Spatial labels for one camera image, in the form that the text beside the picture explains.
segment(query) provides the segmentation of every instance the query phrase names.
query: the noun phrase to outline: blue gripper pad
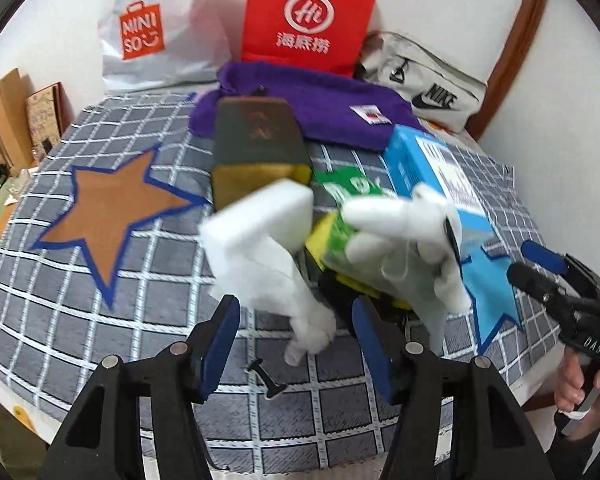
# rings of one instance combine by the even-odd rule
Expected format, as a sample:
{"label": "blue gripper pad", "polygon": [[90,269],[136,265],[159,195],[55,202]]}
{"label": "blue gripper pad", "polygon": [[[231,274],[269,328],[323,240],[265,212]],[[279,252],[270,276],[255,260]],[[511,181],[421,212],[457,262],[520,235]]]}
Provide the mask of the blue gripper pad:
{"label": "blue gripper pad", "polygon": [[[221,315],[219,310],[220,306],[212,317],[211,322],[214,321],[216,314]],[[220,320],[214,338],[202,359],[202,382],[198,388],[198,393],[203,400],[206,400],[220,383],[220,377],[224,371],[224,365],[229,357],[231,346],[234,344],[235,333],[238,332],[239,326],[240,303],[232,296],[224,317]]]}
{"label": "blue gripper pad", "polygon": [[391,404],[395,395],[391,382],[391,359],[385,354],[382,342],[376,333],[378,324],[372,320],[370,308],[379,319],[375,307],[366,296],[360,296],[353,302],[351,310],[353,328],[356,331],[358,343],[365,356],[374,386],[382,398]]}
{"label": "blue gripper pad", "polygon": [[556,254],[532,240],[523,242],[520,251],[527,260],[535,262],[549,272],[554,274],[565,274],[567,272],[567,264],[560,254]]}

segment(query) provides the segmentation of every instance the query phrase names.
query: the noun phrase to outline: metal screw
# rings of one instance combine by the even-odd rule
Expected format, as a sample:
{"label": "metal screw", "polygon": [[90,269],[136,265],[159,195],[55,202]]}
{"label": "metal screw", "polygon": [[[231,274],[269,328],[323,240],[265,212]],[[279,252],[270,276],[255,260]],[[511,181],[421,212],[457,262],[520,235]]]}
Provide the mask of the metal screw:
{"label": "metal screw", "polygon": [[188,349],[189,347],[185,342],[178,341],[177,343],[174,343],[169,347],[169,352],[171,352],[173,355],[182,355]]}
{"label": "metal screw", "polygon": [[273,397],[278,396],[282,392],[286,390],[287,384],[276,384],[274,380],[269,377],[269,375],[264,371],[264,368],[261,366],[262,359],[256,359],[253,363],[251,363],[247,367],[248,372],[256,372],[258,377],[262,379],[262,382],[267,387],[267,393],[265,394],[265,398],[267,400],[273,399]]}
{"label": "metal screw", "polygon": [[478,357],[474,359],[474,363],[478,368],[484,368],[485,370],[491,366],[491,361],[484,355],[478,355]]}
{"label": "metal screw", "polygon": [[108,355],[102,360],[102,366],[105,368],[113,368],[118,364],[118,358],[115,355]]}
{"label": "metal screw", "polygon": [[419,355],[424,352],[424,347],[416,341],[409,341],[404,349],[412,355]]}

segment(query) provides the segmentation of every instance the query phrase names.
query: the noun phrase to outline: white wall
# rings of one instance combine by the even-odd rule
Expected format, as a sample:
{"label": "white wall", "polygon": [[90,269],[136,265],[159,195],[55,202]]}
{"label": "white wall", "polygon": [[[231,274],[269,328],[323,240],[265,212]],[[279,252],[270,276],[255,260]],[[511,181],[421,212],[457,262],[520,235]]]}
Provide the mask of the white wall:
{"label": "white wall", "polygon": [[549,247],[600,274],[600,33],[575,0],[548,0],[480,144],[516,167],[516,188]]}
{"label": "white wall", "polygon": [[[213,0],[234,56],[245,0]],[[403,29],[487,79],[521,0],[377,0],[372,28]],[[18,66],[35,88],[64,83],[74,110],[102,98],[96,24],[102,0],[26,0],[0,35],[0,78]]]}

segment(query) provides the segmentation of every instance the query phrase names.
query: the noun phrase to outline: blue carton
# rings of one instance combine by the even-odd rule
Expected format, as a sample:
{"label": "blue carton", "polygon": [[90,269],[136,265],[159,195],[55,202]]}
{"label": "blue carton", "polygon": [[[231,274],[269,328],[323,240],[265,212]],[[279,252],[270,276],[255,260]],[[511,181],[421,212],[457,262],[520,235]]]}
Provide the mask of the blue carton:
{"label": "blue carton", "polygon": [[462,224],[462,258],[493,237],[474,187],[442,140],[397,125],[384,150],[384,161],[398,195],[410,198],[413,187],[425,182],[451,200]]}

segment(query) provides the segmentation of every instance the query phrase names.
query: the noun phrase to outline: checkered tablecloth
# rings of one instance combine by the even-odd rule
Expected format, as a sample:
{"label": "checkered tablecloth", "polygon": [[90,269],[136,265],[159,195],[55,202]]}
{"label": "checkered tablecloth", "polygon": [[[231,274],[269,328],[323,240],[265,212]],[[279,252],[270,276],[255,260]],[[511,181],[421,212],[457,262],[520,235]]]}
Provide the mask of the checkered tablecloth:
{"label": "checkered tablecloth", "polygon": [[[112,310],[103,303],[77,248],[29,250],[42,230],[72,203],[72,164],[116,168],[161,143],[152,177],[210,196],[213,142],[192,136],[187,119],[193,103],[180,94],[108,98],[84,110],[62,143],[40,167],[0,243],[0,379],[21,398],[62,420],[97,363],[108,354],[124,360],[151,357],[208,319],[217,302],[198,225],[210,207],[157,219],[134,231],[125,254]],[[343,147],[310,144],[316,170],[355,166],[381,187],[393,189],[382,158]],[[513,189],[512,170],[486,156],[451,148],[484,203],[498,237],[489,251],[520,259],[538,229]],[[312,184],[315,215],[333,200]],[[305,254],[299,266],[314,286],[318,270]],[[557,327],[541,307],[517,297],[525,333],[505,324],[486,355],[512,384],[552,348]],[[412,340],[426,342],[411,317]],[[477,351],[472,314],[453,316],[446,327],[446,357],[468,361]],[[340,327],[335,341],[297,368],[283,351],[288,320],[243,311],[221,384],[196,418],[211,455],[236,472],[290,472],[339,465],[388,449],[397,409],[373,387],[355,339]],[[244,370],[256,357],[277,381],[290,386],[274,401]],[[452,403],[442,407],[441,428],[452,421]],[[150,405],[141,404],[142,448],[155,453]]]}

